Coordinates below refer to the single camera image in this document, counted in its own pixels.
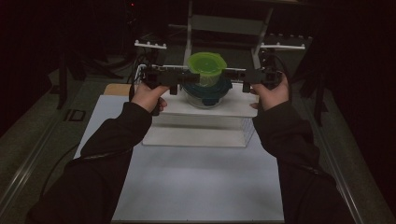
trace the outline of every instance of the hand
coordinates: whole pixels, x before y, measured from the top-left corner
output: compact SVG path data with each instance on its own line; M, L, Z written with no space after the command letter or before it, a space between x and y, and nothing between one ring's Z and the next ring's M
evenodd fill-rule
M142 106L149 113L151 113L151 111L158 104L158 100L160 100L160 111L163 111L163 108L167 106L167 103L163 98L161 98L161 96L168 90L169 87L165 86L159 86L155 89L151 89L142 82L137 87L137 90L134 93L134 98L131 102Z
M272 90L268 90L262 84L251 84L251 87L253 90L250 90L250 92L258 94L262 99L262 107L264 108L264 111L289 100L289 83L285 74L282 74L282 81ZM257 109L259 104L255 103L250 106Z

